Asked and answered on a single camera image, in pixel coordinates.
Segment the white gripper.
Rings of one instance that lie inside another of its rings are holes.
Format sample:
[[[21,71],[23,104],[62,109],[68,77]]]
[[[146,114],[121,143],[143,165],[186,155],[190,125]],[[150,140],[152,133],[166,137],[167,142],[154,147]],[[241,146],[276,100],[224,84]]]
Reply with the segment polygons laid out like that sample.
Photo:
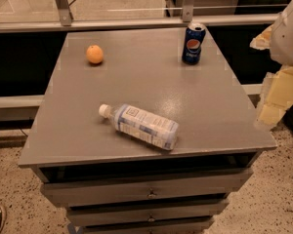
[[[252,39],[250,47],[270,48],[271,58],[286,64],[275,74],[267,73],[257,105],[256,126],[271,130],[293,105],[293,0],[278,15],[273,26]]]

